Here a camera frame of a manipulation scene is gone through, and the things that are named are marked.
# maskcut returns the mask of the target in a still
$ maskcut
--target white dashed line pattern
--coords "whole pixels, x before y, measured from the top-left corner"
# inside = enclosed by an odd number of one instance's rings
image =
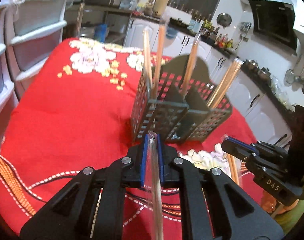
[[[3,181],[2,177],[0,176],[0,180],[2,182],[2,184],[4,185],[4,187],[7,189],[7,191],[9,192],[10,196],[13,198],[13,200],[15,201],[15,203],[17,204],[17,206],[22,210],[22,212],[24,214],[26,214],[29,218],[31,218],[32,216],[19,204],[19,202],[17,201],[17,199],[14,197],[14,195],[12,194],[11,190],[9,189],[8,185]]]
[[[23,186],[31,195],[35,196],[37,199],[42,200],[42,198],[41,198],[40,196],[38,196],[37,194],[35,194],[35,193],[33,193],[33,192],[31,191],[32,188],[27,187],[27,186],[23,183],[22,179],[21,179],[20,176],[19,176],[19,173],[17,172],[17,169],[12,165],[12,163],[9,162],[9,161],[8,161],[5,157],[3,157],[2,155],[0,155],[0,157],[1,157],[7,164],[9,164],[9,165],[12,167],[12,169],[14,170],[14,173],[16,174],[18,180],[21,182],[21,185],[22,185],[22,186]]]
[[[140,212],[144,209],[144,208],[147,208],[149,209],[149,207],[145,204],[143,204],[142,202],[140,201],[137,201],[136,199],[133,199],[132,197],[129,197],[128,195],[125,195],[125,197],[127,197],[129,200],[132,200],[134,203],[138,203],[139,205],[141,205],[140,209],[136,212],[136,214],[134,214],[130,219],[128,219],[127,221],[125,221],[123,223],[123,227],[125,227],[129,222],[131,222],[134,218],[136,218],[136,216],[138,214],[140,214]],[[165,219],[168,219],[168,220],[172,220],[172,221],[175,221],[175,222],[182,222],[181,219],[176,219],[176,218],[172,218],[172,217],[168,217],[168,216],[164,216],[162,215],[162,217],[164,217]]]
[[[50,177],[48,177],[47,179],[43,179],[43,180],[40,180],[34,184],[32,184],[31,186],[28,187],[28,189],[33,189],[34,187],[40,185],[40,184],[43,184],[45,182],[48,182],[49,180],[51,179],[55,179],[55,178],[58,178],[58,177],[62,177],[64,175],[70,175],[70,174],[78,174],[80,171],[65,171],[65,172],[61,172],[61,173],[57,173],[55,175],[52,175]]]

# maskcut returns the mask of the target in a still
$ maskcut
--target floral pattern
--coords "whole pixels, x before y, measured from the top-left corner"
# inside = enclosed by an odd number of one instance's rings
[[[195,167],[203,170],[210,170],[211,168],[220,168],[226,175],[231,178],[231,171],[229,163],[226,158],[226,152],[222,150],[221,144],[218,143],[214,147],[214,152],[207,152],[201,150],[198,153],[191,149],[186,155],[180,153],[180,157],[193,163]]]
[[[112,51],[106,51],[103,48],[103,44],[99,42],[89,42],[84,44],[76,44],[71,42],[71,47],[76,46],[79,48],[79,52],[73,53],[70,57],[72,62],[72,69],[78,70],[80,73],[91,73],[93,70],[99,73],[106,73],[106,70],[110,68],[110,62],[116,58],[116,53]]]

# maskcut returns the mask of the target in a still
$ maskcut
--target black countertop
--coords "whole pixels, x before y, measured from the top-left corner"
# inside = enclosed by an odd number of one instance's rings
[[[280,115],[283,117],[284,121],[287,123],[288,127],[292,130],[292,125],[294,123],[294,113],[290,110],[288,110],[273,94],[271,88],[263,81],[261,78],[251,71],[247,66],[243,65],[241,67],[242,72],[246,76],[248,76],[255,85],[263,92],[269,100],[272,101],[273,105],[276,107]]]
[[[181,32],[184,33],[186,35],[190,35],[192,37],[195,37],[195,33],[191,32],[188,28],[184,28],[184,27],[179,27],[177,25],[171,24],[170,22],[168,23],[168,26]],[[205,42],[206,44],[210,45],[211,47],[213,47],[214,49],[218,50],[223,56],[227,57],[228,59],[231,57],[231,53],[229,53],[228,51],[226,51],[225,49],[220,48],[219,46],[215,45],[212,39],[209,38],[205,38],[204,36],[201,36],[201,41]]]

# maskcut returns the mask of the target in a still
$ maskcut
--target plastic wrap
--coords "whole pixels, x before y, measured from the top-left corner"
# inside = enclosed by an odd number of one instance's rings
[[[149,207],[149,225],[152,240],[163,240],[163,217],[157,135],[149,132],[145,137],[146,167],[144,189]]]

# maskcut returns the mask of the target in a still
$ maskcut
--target blue container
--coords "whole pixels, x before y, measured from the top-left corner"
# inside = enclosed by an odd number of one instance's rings
[[[95,27],[94,39],[99,42],[105,41],[105,35],[107,33],[108,26],[104,23],[100,23]]]

